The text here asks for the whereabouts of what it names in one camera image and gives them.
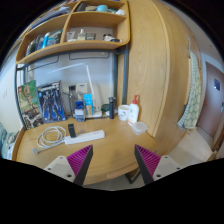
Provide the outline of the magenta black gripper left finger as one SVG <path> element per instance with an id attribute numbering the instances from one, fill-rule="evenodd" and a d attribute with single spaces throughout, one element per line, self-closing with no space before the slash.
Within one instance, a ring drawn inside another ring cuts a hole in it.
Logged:
<path id="1" fill-rule="evenodd" d="M 93 146 L 86 146 L 67 157 L 68 163 L 75 174 L 74 184 L 82 186 L 93 156 Z"/>

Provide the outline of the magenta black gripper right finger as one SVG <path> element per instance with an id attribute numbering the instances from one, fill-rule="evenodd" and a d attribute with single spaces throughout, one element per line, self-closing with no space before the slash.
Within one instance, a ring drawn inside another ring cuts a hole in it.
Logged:
<path id="1" fill-rule="evenodd" d="M 144 183 L 152 183 L 154 181 L 153 174 L 161 157 L 140 145 L 135 145 L 134 155 L 139 165 Z"/>

